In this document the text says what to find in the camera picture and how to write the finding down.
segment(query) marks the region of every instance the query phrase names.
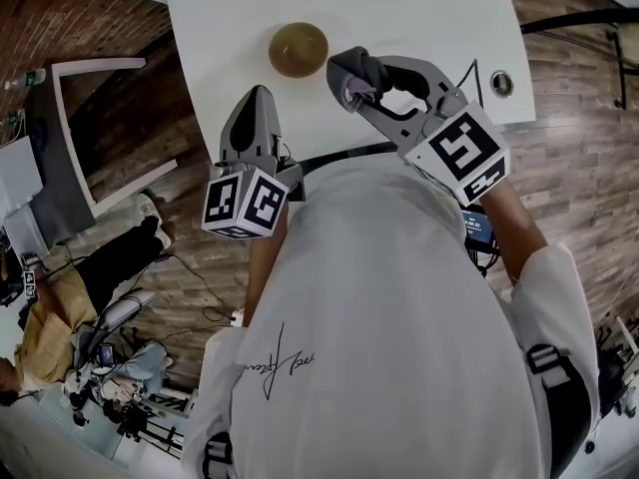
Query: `person in tan shirt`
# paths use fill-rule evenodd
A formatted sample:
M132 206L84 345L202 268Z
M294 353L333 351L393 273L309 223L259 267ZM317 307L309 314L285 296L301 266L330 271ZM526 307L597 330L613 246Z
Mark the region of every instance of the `person in tan shirt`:
M161 223L157 212L146 217L77 266L68 267L51 285L42 269L36 271L38 301L16 348L16 365L0 358L0 405L64 381L73 363L71 335L81 324L94 322L118 285L140 273L171 244Z

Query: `red brick wall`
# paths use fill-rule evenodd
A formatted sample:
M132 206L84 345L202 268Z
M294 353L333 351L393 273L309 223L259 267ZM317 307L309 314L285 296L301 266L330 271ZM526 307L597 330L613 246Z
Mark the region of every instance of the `red brick wall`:
M170 30L168 7L150 0L0 0L0 80L52 62L136 55ZM91 92L78 80L64 86L68 108ZM0 87L0 119L25 97Z

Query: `white shirt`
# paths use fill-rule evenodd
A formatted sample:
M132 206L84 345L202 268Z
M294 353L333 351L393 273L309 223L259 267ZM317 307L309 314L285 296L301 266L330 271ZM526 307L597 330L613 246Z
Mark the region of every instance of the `white shirt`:
M567 248L529 259L507 318L462 246L457 204L395 156L314 174L307 187L319 188L236 346L237 475L547 476L545 396L521 348L569 350L593 421L598 412L591 320Z

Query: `shoe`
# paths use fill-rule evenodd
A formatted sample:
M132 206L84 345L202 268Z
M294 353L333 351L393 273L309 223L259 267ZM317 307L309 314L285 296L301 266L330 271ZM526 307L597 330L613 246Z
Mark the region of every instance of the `shoe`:
M161 228L158 228L156 231L156 238L162 242L162 250L166 250L173 240L169 235L167 235Z
M158 219L158 229L162 225L162 217L156 208L156 205L147 194L138 194L138 208L142 213L142 217L155 217Z

